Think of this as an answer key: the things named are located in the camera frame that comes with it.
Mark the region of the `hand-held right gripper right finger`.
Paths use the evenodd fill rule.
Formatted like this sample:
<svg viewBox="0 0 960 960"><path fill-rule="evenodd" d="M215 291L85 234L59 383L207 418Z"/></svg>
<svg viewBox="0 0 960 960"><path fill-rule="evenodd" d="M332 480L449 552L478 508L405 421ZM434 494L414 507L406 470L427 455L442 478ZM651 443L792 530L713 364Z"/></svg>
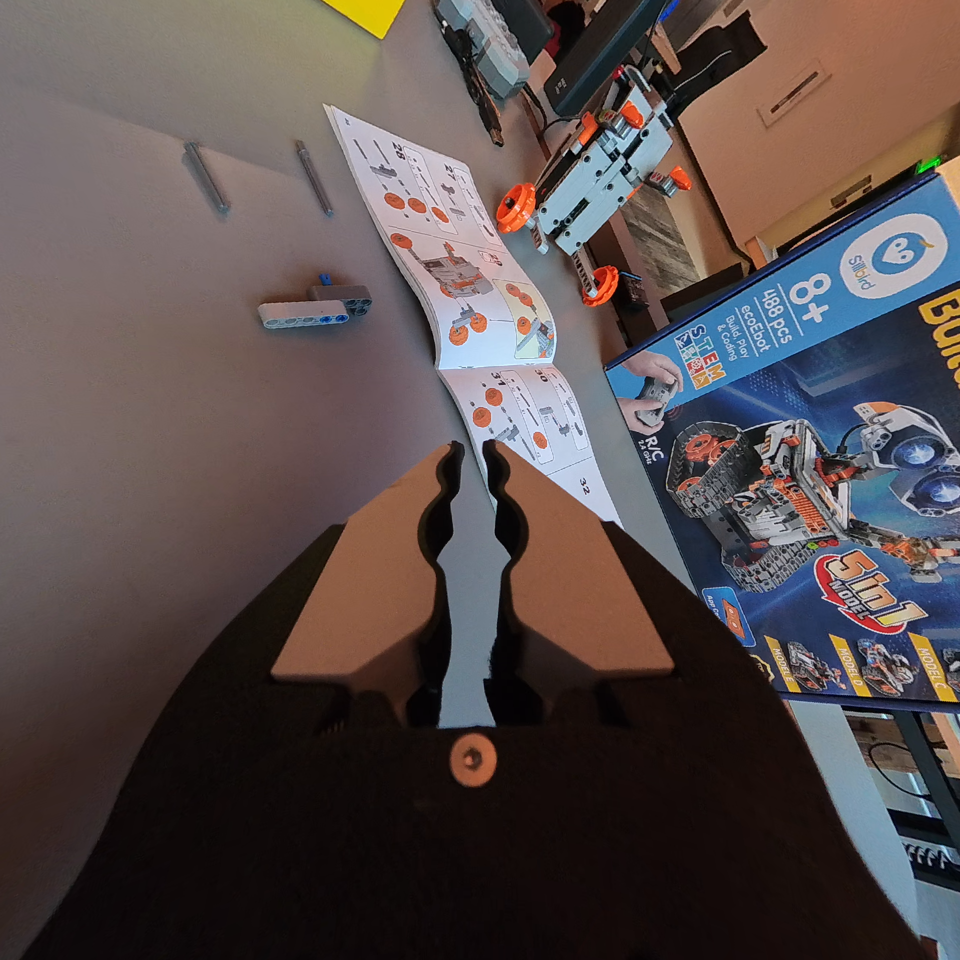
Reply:
<svg viewBox="0 0 960 960"><path fill-rule="evenodd" d="M569 690L675 668L604 522L505 443L483 444L509 554L484 681L493 710L548 710Z"/></svg>

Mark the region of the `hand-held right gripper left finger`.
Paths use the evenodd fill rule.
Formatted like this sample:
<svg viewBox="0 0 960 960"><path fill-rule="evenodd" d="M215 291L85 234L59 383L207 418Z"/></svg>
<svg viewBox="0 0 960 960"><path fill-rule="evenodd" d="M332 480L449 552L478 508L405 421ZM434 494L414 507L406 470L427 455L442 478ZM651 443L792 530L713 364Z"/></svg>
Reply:
<svg viewBox="0 0 960 960"><path fill-rule="evenodd" d="M428 454L342 525L270 675L437 710L451 652L439 557L453 533L460 444Z"/></svg>

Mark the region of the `grey beam with blue pin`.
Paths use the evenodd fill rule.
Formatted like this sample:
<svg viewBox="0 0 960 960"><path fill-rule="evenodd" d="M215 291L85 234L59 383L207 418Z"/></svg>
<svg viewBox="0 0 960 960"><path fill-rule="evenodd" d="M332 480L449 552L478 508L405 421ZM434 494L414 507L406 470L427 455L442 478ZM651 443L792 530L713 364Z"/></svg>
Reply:
<svg viewBox="0 0 960 960"><path fill-rule="evenodd" d="M328 274L321 274L319 280L304 301L260 304L257 314L262 326L266 330L338 326L369 312L373 297L366 286L333 284Z"/></svg>

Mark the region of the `thin dark axle piece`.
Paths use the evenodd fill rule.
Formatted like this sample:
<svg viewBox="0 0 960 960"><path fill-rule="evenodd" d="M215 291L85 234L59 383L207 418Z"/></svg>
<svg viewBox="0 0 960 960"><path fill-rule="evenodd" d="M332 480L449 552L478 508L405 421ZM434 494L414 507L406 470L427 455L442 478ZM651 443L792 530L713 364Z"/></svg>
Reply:
<svg viewBox="0 0 960 960"><path fill-rule="evenodd" d="M183 142L183 162L190 171L202 195L215 213L224 218L231 212L231 204L224 195L205 162L200 146L191 140Z"/></svg>
<svg viewBox="0 0 960 960"><path fill-rule="evenodd" d="M327 218L332 218L334 209L330 197L306 143L302 139L294 139L294 150L321 211Z"/></svg>

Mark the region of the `yellow plastic bin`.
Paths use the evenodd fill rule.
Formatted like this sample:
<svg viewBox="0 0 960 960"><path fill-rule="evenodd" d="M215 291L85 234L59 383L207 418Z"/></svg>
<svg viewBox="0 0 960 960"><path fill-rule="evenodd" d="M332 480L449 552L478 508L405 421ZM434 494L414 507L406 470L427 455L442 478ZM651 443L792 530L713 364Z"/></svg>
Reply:
<svg viewBox="0 0 960 960"><path fill-rule="evenodd" d="M381 42L389 33L405 1L329 0L321 3Z"/></svg>

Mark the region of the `grey desk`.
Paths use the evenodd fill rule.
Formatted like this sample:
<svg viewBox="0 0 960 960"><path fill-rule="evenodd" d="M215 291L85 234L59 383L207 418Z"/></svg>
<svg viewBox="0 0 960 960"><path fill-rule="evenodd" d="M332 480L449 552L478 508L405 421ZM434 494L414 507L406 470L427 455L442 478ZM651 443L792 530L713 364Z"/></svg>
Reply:
<svg viewBox="0 0 960 960"><path fill-rule="evenodd" d="M676 675L480 729L477 789L458 729L271 680L347 517L470 446L325 104L487 205L541 159L514 107L490 144L429 2L382 41L319 2L2 2L2 958L924 958L848 837L892 825L839 788L843 715L797 708L810 750L674 578L614 314L555 254L513 244ZM324 274L364 317L262 325Z"/></svg>

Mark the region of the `blue toy robot box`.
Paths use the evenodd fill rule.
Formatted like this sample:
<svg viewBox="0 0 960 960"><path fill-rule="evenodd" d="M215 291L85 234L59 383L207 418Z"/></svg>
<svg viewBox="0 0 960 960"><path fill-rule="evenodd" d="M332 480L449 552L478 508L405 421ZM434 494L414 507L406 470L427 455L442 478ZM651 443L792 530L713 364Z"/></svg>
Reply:
<svg viewBox="0 0 960 960"><path fill-rule="evenodd" d="M958 158L606 365L705 606L782 696L958 713Z"/></svg>

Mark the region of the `open white instruction booklet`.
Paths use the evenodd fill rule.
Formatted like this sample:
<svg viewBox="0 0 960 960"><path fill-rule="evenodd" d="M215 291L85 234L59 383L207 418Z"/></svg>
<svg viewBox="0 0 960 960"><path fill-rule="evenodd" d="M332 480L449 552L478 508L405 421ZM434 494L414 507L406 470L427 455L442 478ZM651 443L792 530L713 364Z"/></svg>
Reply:
<svg viewBox="0 0 960 960"><path fill-rule="evenodd" d="M605 522L620 518L580 405L554 364L558 328L461 161L336 106L325 111L366 208L426 314L435 368L481 468L497 441Z"/></svg>

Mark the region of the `grey orange robot model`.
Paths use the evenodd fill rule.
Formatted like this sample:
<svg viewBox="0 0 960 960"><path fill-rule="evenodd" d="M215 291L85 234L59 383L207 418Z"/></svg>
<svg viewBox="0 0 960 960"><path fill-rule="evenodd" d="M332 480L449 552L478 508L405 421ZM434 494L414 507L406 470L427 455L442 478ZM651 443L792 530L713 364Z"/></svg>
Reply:
<svg viewBox="0 0 960 960"><path fill-rule="evenodd" d="M617 291L619 272L594 267L588 242L642 187L667 198L691 189L681 167L656 170L672 146L672 126L664 104L651 104L639 85L628 84L613 105L582 114L537 183L510 189L496 211L498 231L529 230L540 253L553 243L572 259L584 305L606 304Z"/></svg>

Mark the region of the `grey battery box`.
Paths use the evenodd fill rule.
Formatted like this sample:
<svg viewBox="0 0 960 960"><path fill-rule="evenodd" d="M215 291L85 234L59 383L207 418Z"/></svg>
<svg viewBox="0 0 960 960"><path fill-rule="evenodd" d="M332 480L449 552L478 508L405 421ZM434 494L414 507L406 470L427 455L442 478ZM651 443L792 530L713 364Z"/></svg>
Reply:
<svg viewBox="0 0 960 960"><path fill-rule="evenodd" d="M530 77L530 64L501 13L490 1L433 1L439 23L465 30L474 63L491 95L505 101Z"/></svg>

